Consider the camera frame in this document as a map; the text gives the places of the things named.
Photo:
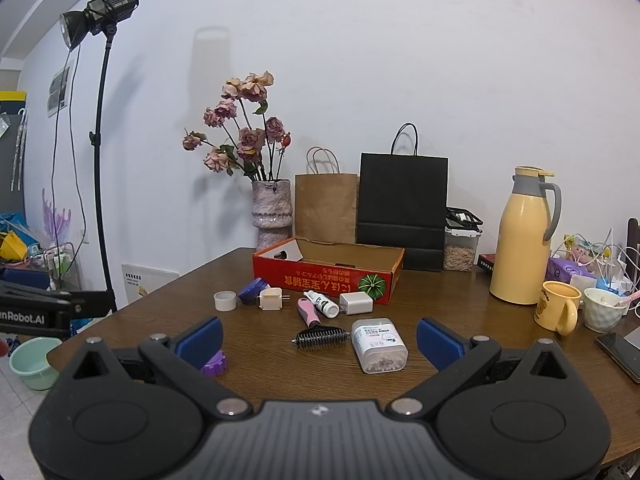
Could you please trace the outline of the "purple toothed cap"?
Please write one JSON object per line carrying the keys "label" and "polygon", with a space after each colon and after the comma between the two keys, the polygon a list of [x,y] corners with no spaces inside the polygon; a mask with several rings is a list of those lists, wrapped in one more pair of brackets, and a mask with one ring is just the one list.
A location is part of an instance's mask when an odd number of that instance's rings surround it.
{"label": "purple toothed cap", "polygon": [[201,373],[207,377],[215,378],[226,374],[228,359],[222,350],[216,352],[201,368]]}

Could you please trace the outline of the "clear tape roll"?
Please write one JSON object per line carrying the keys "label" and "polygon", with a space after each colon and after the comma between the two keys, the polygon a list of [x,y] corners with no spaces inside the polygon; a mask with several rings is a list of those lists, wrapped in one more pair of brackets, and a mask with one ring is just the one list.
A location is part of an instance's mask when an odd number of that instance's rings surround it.
{"label": "clear tape roll", "polygon": [[238,306],[238,296],[232,290],[221,290],[214,293],[215,309],[219,312],[233,311]]}

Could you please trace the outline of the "cotton buds plastic box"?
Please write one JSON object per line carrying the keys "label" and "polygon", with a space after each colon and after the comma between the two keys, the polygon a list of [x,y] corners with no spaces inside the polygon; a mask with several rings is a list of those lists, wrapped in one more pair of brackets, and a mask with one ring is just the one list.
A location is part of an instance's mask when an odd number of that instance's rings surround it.
{"label": "cotton buds plastic box", "polygon": [[365,318],[352,323],[352,348],[364,374],[403,370],[408,349],[389,318]]}

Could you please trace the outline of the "blue round lidded jar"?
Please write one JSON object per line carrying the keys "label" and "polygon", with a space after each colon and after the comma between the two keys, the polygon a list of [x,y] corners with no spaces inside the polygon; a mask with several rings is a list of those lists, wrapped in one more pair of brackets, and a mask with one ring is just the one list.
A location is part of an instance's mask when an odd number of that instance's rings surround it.
{"label": "blue round lidded jar", "polygon": [[246,306],[256,304],[260,293],[269,287],[270,285],[262,278],[254,278],[238,292],[239,300]]}

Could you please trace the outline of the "cream yellow plug adapter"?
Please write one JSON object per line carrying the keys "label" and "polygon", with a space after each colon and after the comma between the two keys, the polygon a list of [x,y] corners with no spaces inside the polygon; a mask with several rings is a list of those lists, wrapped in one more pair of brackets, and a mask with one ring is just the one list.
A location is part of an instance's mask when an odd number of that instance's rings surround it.
{"label": "cream yellow plug adapter", "polygon": [[258,296],[258,307],[264,311],[279,311],[290,300],[280,287],[267,287]]}

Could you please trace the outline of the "white usb charger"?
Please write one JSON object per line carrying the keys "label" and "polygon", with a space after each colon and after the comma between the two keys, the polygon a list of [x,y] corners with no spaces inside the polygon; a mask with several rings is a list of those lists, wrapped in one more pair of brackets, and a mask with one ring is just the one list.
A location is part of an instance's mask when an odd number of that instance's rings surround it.
{"label": "white usb charger", "polygon": [[344,315],[360,315],[373,311],[373,299],[366,292],[343,292],[338,305]]}

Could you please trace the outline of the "white spray bottle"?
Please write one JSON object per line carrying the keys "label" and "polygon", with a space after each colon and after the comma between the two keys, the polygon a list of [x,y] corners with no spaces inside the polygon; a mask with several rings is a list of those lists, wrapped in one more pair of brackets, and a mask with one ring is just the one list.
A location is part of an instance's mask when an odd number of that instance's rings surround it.
{"label": "white spray bottle", "polygon": [[311,304],[321,312],[326,318],[336,318],[340,314],[340,307],[333,300],[321,292],[313,290],[305,290],[304,296]]}

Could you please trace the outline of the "pink handled pet brush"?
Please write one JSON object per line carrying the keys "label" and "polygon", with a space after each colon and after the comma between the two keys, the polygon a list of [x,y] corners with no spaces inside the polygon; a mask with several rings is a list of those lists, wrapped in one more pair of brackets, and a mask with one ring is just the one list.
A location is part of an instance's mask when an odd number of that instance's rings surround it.
{"label": "pink handled pet brush", "polygon": [[341,327],[322,325],[316,309],[306,298],[297,301],[297,312],[306,324],[306,328],[299,332],[292,344],[300,350],[320,350],[344,346],[349,340],[350,333]]}

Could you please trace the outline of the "green plastic basin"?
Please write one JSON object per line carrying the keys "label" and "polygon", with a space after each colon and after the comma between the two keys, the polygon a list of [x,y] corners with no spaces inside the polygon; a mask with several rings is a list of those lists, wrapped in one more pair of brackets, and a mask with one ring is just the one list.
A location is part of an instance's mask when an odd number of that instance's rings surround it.
{"label": "green plastic basin", "polygon": [[58,379],[58,371],[48,361],[48,353],[62,344],[58,338],[36,337],[20,344],[11,354],[9,366],[24,384],[34,391],[49,390]]}

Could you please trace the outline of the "dark red box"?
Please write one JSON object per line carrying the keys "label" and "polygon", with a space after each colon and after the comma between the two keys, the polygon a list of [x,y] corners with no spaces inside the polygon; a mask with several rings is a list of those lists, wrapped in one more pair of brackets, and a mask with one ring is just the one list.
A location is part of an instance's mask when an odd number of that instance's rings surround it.
{"label": "dark red box", "polygon": [[477,265],[488,273],[494,272],[495,267],[495,254],[480,254],[477,257]]}

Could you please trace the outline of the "yellow thermos jug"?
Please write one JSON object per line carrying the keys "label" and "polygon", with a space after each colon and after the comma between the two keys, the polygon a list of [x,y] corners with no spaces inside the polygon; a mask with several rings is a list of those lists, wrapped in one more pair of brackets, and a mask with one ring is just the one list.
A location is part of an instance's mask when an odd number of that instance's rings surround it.
{"label": "yellow thermos jug", "polygon": [[552,172],[514,169],[513,188],[500,219],[492,296],[518,306],[536,304],[562,211],[562,192]]}

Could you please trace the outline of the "clear container with seeds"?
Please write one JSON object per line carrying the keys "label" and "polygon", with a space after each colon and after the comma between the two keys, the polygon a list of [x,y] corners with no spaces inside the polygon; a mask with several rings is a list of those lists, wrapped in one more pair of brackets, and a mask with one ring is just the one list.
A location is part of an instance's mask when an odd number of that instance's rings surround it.
{"label": "clear container with seeds", "polygon": [[444,261],[445,271],[470,272],[475,263],[478,241],[484,222],[464,208],[446,208]]}

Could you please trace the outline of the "purple tissue pack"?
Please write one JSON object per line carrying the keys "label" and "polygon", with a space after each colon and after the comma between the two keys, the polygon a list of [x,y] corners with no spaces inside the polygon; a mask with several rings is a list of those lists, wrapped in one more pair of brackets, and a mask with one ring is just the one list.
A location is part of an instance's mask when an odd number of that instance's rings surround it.
{"label": "purple tissue pack", "polygon": [[576,261],[563,258],[550,258],[547,263],[546,281],[558,281],[570,284],[574,275],[594,278],[594,275]]}

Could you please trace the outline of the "white dimpled cup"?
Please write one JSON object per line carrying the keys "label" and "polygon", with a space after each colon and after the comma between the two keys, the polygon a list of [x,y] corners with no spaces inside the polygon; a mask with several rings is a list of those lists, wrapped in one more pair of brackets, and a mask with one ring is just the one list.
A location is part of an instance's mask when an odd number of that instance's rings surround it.
{"label": "white dimpled cup", "polygon": [[620,304],[622,298],[600,288],[584,290],[584,323],[599,334],[610,332],[623,318],[627,307]]}

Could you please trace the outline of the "dried pink rose bouquet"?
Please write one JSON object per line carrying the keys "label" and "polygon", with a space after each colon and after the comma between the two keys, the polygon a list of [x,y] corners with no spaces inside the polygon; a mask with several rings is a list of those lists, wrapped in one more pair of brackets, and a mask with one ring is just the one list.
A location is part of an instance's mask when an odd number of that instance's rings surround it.
{"label": "dried pink rose bouquet", "polygon": [[204,132],[187,131],[182,148],[187,152],[204,148],[203,164],[216,174],[238,172],[253,182],[279,180],[292,134],[280,118],[269,113],[268,90],[273,84],[268,70],[226,80],[218,103],[203,113],[204,125],[222,137],[209,139]]}

